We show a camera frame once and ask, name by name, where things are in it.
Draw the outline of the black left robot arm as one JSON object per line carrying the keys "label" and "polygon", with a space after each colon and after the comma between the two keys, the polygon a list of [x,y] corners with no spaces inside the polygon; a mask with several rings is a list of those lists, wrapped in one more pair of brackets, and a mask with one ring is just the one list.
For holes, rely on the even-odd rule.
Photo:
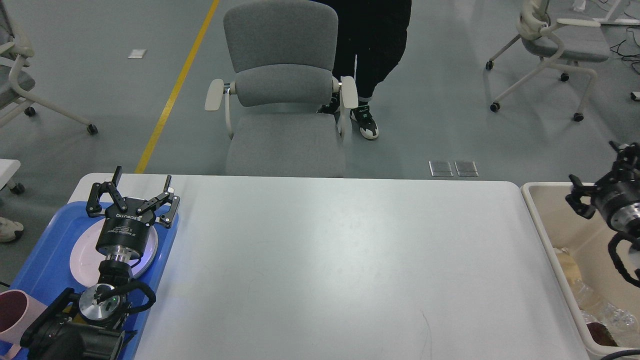
{"label": "black left robot arm", "polygon": [[26,328],[20,345],[29,360],[116,360],[137,334],[125,328],[128,319],[157,301],[157,285],[135,278],[130,261],[143,258],[156,225],[172,227],[180,198],[171,175],[153,198],[124,197],[121,175],[117,166],[111,180],[92,185],[86,201],[87,216],[103,218],[94,246],[102,256],[98,278],[85,290],[62,290]]}

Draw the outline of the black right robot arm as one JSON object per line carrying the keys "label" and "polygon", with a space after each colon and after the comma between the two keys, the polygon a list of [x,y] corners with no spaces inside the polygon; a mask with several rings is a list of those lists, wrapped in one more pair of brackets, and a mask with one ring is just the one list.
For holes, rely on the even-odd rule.
{"label": "black right robot arm", "polygon": [[[599,212],[608,228],[615,234],[608,243],[607,251],[615,269],[622,278],[635,287],[639,286],[640,250],[640,148],[638,142],[630,145],[610,141],[616,158],[610,171],[591,185],[569,174],[571,191],[565,200],[572,210],[585,219]],[[628,263],[635,269],[630,273],[618,253],[622,241],[630,244]]]}

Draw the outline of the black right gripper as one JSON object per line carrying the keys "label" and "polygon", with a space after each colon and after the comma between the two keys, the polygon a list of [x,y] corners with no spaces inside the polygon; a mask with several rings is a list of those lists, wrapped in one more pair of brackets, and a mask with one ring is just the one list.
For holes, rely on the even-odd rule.
{"label": "black right gripper", "polygon": [[[640,231],[640,144],[617,143],[609,145],[616,152],[611,167],[610,178],[601,178],[590,186],[580,178],[569,174],[572,184],[566,202],[579,216],[590,220],[599,211],[611,230],[625,233]],[[591,203],[583,203],[582,198],[592,198]]]}

